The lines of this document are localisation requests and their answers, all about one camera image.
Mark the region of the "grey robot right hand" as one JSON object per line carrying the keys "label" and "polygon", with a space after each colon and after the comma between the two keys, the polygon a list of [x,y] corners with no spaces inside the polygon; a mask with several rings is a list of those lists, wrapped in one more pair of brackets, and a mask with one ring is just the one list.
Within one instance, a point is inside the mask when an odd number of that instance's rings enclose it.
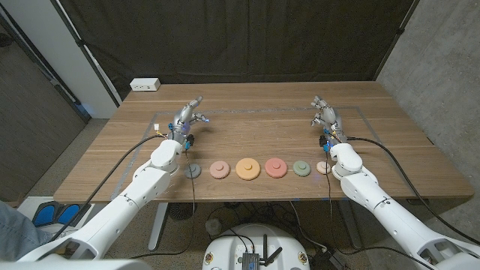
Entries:
{"label": "grey robot right hand", "polygon": [[345,143],[347,137],[342,128],[341,116],[337,111],[318,95],[314,97],[311,106],[318,109],[318,112],[311,120],[310,125],[319,125],[325,141],[331,146]]}

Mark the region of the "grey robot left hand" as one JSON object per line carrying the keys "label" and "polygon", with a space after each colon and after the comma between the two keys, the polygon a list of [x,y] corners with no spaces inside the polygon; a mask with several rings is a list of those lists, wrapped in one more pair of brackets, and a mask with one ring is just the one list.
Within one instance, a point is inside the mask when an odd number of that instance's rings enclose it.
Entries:
{"label": "grey robot left hand", "polygon": [[194,112],[202,100],[203,96],[200,95],[196,99],[187,103],[175,114],[173,121],[169,125],[170,132],[167,135],[169,140],[175,140],[180,144],[184,144],[192,125],[197,122],[209,122],[209,119],[203,114]]}

